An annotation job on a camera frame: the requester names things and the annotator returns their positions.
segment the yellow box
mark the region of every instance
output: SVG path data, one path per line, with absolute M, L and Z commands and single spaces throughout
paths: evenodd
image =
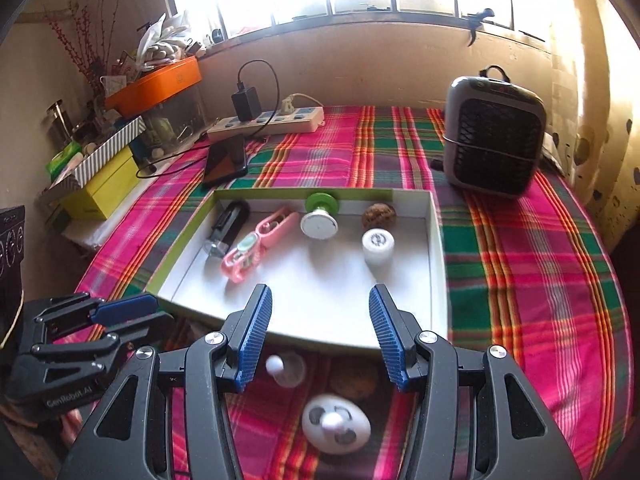
M 138 166 L 128 146 L 107 162 L 82 189 L 62 199 L 71 218 L 106 220 L 136 187 Z

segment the blue ridged rubber pad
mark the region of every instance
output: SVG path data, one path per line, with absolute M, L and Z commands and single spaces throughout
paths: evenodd
M 409 383 L 404 364 L 404 351 L 385 304 L 375 287 L 369 293 L 369 317 L 376 331 L 382 358 L 385 360 L 386 373 L 398 389 L 404 392 Z
M 267 286 L 258 300 L 254 317 L 238 351 L 238 374 L 236 375 L 238 392 L 242 392 L 244 387 L 254 378 L 255 367 L 258 365 L 262 344 L 271 319 L 272 306 L 273 297 L 271 289 Z
M 159 310 L 158 298 L 148 292 L 121 300 L 103 303 L 91 321 L 102 326 L 114 326 L 139 317 L 149 316 Z

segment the panda face egg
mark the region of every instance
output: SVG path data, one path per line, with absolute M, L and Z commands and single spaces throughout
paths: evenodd
M 353 402 L 323 394 L 311 399 L 302 413 L 302 431 L 323 453 L 359 450 L 371 436 L 369 419 Z

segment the power strip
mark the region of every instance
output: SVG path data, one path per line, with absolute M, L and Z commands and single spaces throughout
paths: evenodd
M 218 121 L 207 130 L 209 139 L 216 141 L 234 135 L 253 135 L 254 132 L 267 122 L 271 112 L 263 112 L 253 121 L 240 122 L 238 117 L 227 117 Z M 310 134 L 318 129 L 324 121 L 324 110 L 321 107 L 296 108 L 292 114 L 277 114 L 260 132 L 260 136 L 281 134 Z

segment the green suction cup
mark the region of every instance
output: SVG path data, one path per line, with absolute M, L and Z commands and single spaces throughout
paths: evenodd
M 313 193 L 305 202 L 306 212 L 311 213 L 317 209 L 322 209 L 331 216 L 337 216 L 340 206 L 338 201 L 327 193 Z

